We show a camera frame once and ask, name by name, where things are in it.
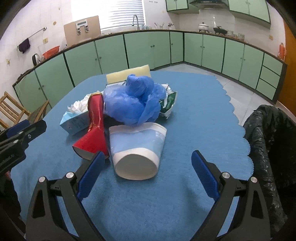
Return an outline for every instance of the black garbage bag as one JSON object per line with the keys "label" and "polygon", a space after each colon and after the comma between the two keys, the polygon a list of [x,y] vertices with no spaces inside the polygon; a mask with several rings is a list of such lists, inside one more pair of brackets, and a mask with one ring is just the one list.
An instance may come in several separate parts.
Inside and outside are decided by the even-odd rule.
{"label": "black garbage bag", "polygon": [[244,128],[273,237],[296,206],[296,124],[282,110],[261,105]]}

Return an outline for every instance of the metal screw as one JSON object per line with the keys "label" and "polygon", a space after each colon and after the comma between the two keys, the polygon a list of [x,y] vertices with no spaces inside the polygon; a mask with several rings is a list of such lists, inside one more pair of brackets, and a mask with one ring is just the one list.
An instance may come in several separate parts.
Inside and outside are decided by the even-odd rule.
{"label": "metal screw", "polygon": [[73,172],[68,172],[67,174],[66,174],[66,178],[72,178],[72,177],[74,177],[74,173]]}
{"label": "metal screw", "polygon": [[257,178],[255,178],[255,177],[251,177],[251,181],[252,181],[253,183],[256,183],[256,182],[257,182]]}
{"label": "metal screw", "polygon": [[40,182],[40,183],[42,183],[42,182],[44,182],[45,181],[45,177],[39,177],[39,179],[38,179],[38,181]]}
{"label": "metal screw", "polygon": [[228,178],[230,178],[230,174],[228,172],[223,172],[222,177],[228,179]]}

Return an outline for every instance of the tiled floor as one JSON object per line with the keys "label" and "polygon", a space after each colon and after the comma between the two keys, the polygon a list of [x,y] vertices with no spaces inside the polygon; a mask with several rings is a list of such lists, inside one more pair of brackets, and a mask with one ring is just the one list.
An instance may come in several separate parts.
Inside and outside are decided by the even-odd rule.
{"label": "tiled floor", "polygon": [[226,90],[227,94],[231,97],[230,102],[234,106],[234,114],[237,116],[240,125],[245,123],[246,119],[250,116],[253,110],[256,110],[259,107],[259,105],[272,105],[251,90],[248,90],[229,79],[204,69],[187,64],[178,64],[163,68],[161,70],[214,75],[223,85],[223,89]]}

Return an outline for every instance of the white tissue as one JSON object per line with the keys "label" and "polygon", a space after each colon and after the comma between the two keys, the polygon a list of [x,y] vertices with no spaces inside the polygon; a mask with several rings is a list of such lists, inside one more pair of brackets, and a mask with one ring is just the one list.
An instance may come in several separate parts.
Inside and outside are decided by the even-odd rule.
{"label": "white tissue", "polygon": [[77,115],[80,115],[84,112],[86,112],[87,109],[87,102],[89,100],[89,97],[92,93],[87,94],[82,100],[75,101],[74,104],[72,104],[70,107],[68,106],[68,111]]}

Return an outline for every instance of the faucet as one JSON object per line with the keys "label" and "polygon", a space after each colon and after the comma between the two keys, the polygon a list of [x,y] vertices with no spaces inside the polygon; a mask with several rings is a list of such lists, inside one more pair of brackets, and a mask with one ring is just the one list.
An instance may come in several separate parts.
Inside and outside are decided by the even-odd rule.
{"label": "faucet", "polygon": [[133,16],[133,22],[135,21],[135,16],[137,18],[137,30],[140,30],[140,27],[139,27],[139,20],[138,20],[138,16],[137,15],[134,15]]}

